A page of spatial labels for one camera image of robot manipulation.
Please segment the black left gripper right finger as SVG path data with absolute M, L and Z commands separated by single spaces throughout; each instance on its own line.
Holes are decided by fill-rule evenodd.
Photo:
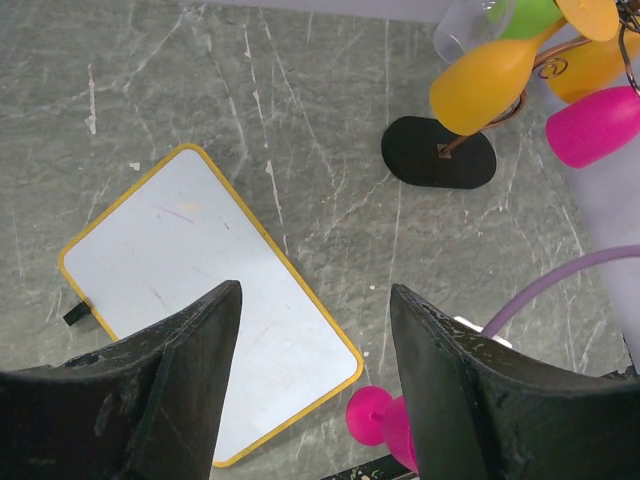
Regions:
M 423 479 L 635 479 L 639 381 L 535 360 L 403 285 L 390 319 Z

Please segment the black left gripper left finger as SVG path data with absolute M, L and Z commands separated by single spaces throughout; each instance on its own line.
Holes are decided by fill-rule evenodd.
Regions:
M 2 477 L 208 478 L 241 308 L 226 281 L 60 366 L 3 372 Z

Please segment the pink wine glass front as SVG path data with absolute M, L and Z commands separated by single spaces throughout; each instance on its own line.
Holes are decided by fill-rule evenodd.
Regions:
M 378 386 L 357 390 L 346 407 L 350 435 L 365 446 L 384 444 L 391 455 L 413 473 L 418 473 L 414 441 L 403 396 L 393 397 Z

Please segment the pink wine glass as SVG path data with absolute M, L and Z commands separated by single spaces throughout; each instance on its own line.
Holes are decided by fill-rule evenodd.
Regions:
M 587 167 L 639 134 L 639 96 L 630 86 L 590 94 L 551 115 L 545 132 L 561 162 L 576 169 Z
M 393 397 L 378 386 L 357 390 L 346 407 L 350 435 L 365 446 L 384 444 L 391 455 L 413 473 L 418 473 L 414 441 L 403 396 Z

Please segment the orange wine glass left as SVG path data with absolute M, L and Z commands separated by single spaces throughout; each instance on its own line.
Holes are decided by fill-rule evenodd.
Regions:
M 537 35 L 484 43 L 434 80 L 430 106 L 446 129 L 473 135 L 506 111 L 525 89 L 539 48 L 566 24 L 589 40 L 606 41 L 617 33 L 613 1 L 559 1 L 557 6 L 561 18 Z

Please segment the orange wine glass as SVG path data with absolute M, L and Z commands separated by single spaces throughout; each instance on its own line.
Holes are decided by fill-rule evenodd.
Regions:
M 568 104 L 605 89 L 625 70 L 618 38 L 590 42 L 561 55 L 568 62 L 559 76 L 547 81 L 551 91 Z
M 559 1 L 557 6 L 561 18 L 537 35 L 484 43 L 434 80 L 430 106 L 446 129 L 473 135 L 506 111 L 525 89 L 539 48 L 566 24 L 589 40 L 606 41 L 617 33 L 613 1 Z

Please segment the orange wine glass right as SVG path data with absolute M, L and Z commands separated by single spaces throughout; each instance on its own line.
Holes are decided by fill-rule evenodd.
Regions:
M 568 104 L 605 89 L 625 70 L 618 38 L 590 42 L 561 55 L 568 62 L 559 76 L 547 81 L 551 91 Z

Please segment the clear wine glass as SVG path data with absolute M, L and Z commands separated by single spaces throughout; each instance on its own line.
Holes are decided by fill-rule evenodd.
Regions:
M 498 39 L 514 11 L 515 3 L 509 0 L 453 1 L 434 31 L 433 47 L 453 64 L 469 50 Z

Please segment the green wine glass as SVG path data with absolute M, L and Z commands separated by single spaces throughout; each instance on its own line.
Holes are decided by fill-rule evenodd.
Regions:
M 532 38 L 562 17 L 553 0 L 491 1 L 488 19 L 498 39 Z

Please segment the yellow-framed whiteboard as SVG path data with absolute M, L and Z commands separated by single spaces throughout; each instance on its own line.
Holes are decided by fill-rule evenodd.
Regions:
M 351 386 L 364 361 L 204 149 L 182 144 L 84 227 L 59 269 L 114 341 L 210 318 L 227 468 Z

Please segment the aluminium mounting rail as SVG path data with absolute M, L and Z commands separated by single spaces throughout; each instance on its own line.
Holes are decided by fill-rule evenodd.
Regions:
M 322 480 L 411 480 L 418 476 L 391 454 L 350 467 Z

